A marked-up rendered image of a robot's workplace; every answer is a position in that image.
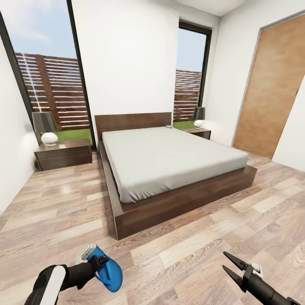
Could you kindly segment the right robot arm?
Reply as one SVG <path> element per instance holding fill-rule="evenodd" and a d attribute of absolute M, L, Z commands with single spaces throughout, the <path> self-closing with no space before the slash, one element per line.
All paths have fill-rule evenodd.
<path fill-rule="evenodd" d="M 245 271 L 242 278 L 225 265 L 222 266 L 244 293 L 249 291 L 263 305 L 301 305 L 291 297 L 283 297 L 280 293 L 264 282 L 262 280 L 263 271 L 261 265 L 255 263 L 249 265 L 226 251 L 224 251 L 223 254 L 241 271 Z"/>

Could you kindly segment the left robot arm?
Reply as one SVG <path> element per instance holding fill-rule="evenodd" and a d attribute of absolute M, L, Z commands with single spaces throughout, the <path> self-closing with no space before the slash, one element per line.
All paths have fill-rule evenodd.
<path fill-rule="evenodd" d="M 87 261 L 95 248 L 95 243 L 88 244 L 76 257 L 75 266 L 53 265 L 40 273 L 24 305 L 56 305 L 60 291 L 73 286 L 82 289 L 100 265 L 109 261 L 107 257 L 96 255 Z"/>

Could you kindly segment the sandal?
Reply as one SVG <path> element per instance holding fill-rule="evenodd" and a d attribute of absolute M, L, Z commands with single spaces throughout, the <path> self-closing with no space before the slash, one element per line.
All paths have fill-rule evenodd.
<path fill-rule="evenodd" d="M 119 289 L 122 286 L 122 281 L 123 281 L 123 273 L 122 273 L 122 269 L 119 266 L 119 264 L 114 259 L 107 256 L 98 247 L 98 245 L 96 245 L 95 250 L 86 260 L 89 261 L 93 255 L 96 255 L 97 257 L 99 257 L 99 256 L 107 257 L 109 259 L 109 261 L 100 265 L 100 268 L 97 270 L 97 272 L 94 274 L 94 276 L 100 282 L 102 282 L 110 292 L 115 293 L 115 292 L 119 291 Z"/>

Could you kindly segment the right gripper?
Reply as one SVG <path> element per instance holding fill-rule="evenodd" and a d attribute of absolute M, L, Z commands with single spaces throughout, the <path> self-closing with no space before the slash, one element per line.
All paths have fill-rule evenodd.
<path fill-rule="evenodd" d="M 242 278 L 231 269 L 227 268 L 225 265 L 222 266 L 223 269 L 229 274 L 229 276 L 241 288 L 241 290 L 244 293 L 249 291 L 263 305 L 270 305 L 275 290 L 253 273 L 253 266 L 245 263 L 241 259 L 233 256 L 226 251 L 224 251 L 223 254 L 229 260 L 231 260 L 241 271 L 245 271 Z"/>

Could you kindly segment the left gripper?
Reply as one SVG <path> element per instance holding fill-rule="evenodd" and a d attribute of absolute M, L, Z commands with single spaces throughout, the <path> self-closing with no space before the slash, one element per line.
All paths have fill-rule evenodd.
<path fill-rule="evenodd" d="M 78 290 L 82 289 L 88 280 L 94 276 L 100 265 L 107 261 L 109 261 L 107 257 L 93 255 L 88 262 L 75 265 L 79 269 L 78 281 L 75 284 Z"/>

